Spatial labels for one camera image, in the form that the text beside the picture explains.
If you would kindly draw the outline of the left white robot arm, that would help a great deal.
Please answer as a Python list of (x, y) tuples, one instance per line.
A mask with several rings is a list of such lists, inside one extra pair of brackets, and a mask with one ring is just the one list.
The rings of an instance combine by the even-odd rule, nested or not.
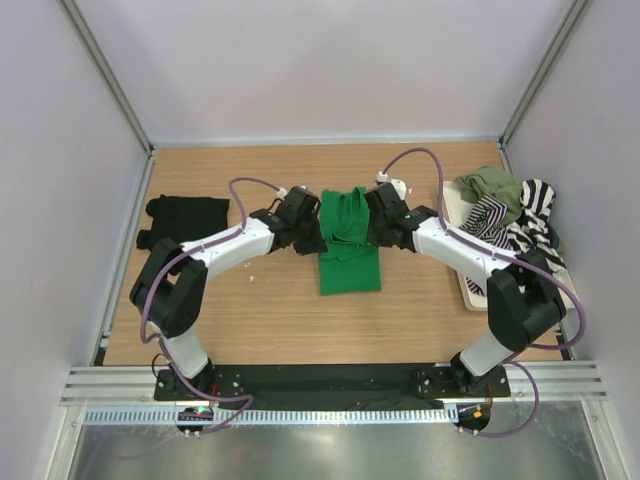
[(299, 255), (324, 252), (320, 206), (320, 198), (304, 186), (279, 188), (268, 208), (248, 213), (240, 205), (236, 226), (181, 244), (163, 239), (153, 247), (129, 298), (141, 316), (141, 341), (159, 343), (186, 397), (204, 398), (215, 382), (215, 367), (195, 327), (207, 283), (289, 246)]

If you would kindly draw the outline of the bright green tank top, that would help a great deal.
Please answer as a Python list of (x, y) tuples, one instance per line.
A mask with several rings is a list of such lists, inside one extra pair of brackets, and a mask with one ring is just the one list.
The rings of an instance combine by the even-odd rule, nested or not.
[(319, 254), (320, 295), (379, 292), (379, 249), (368, 241), (370, 209), (366, 189), (324, 190), (319, 212), (327, 250)]

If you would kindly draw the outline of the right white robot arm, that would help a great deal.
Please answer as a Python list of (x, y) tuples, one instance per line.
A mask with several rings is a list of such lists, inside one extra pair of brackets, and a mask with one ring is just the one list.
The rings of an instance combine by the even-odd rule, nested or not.
[(566, 307), (544, 255), (493, 247), (448, 223), (425, 206), (409, 208), (396, 187), (380, 183), (364, 194), (368, 240), (434, 258), (479, 286), (487, 301), (488, 327), (450, 361), (450, 381), (472, 396), (504, 361), (533, 346), (566, 315)]

